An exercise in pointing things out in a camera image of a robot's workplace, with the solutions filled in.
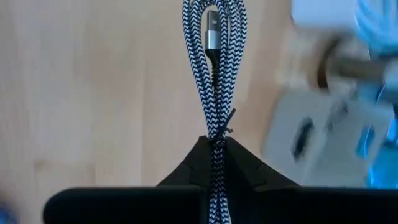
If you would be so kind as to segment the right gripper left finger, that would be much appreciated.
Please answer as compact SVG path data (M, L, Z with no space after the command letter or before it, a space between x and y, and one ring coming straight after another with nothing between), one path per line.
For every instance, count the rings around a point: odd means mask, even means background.
M183 161L159 184L210 186L211 147L206 136L200 136Z

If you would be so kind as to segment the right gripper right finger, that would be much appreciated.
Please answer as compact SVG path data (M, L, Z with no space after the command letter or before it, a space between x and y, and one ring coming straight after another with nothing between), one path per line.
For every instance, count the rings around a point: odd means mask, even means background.
M267 165L237 140L231 137L227 137L226 140L229 160L252 189L269 190L298 186L296 182Z

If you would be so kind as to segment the light grey plastic bin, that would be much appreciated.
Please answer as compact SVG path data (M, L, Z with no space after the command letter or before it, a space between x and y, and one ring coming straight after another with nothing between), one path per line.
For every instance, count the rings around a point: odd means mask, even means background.
M304 186L366 186L394 117L392 106L289 90L274 108L262 159Z

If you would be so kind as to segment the white bulb on brass socket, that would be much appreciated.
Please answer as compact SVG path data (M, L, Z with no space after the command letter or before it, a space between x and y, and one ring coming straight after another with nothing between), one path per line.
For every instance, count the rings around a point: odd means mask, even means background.
M328 76L334 75L398 91L398 52L377 53L375 58L367 59L338 55L337 50L348 40L346 36L335 36L327 42L316 71L317 86L329 89Z

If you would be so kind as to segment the white plastic bin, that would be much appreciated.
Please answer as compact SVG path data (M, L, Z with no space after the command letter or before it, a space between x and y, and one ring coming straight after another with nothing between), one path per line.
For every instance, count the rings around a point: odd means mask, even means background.
M292 0L291 18L296 26L352 30L358 0Z

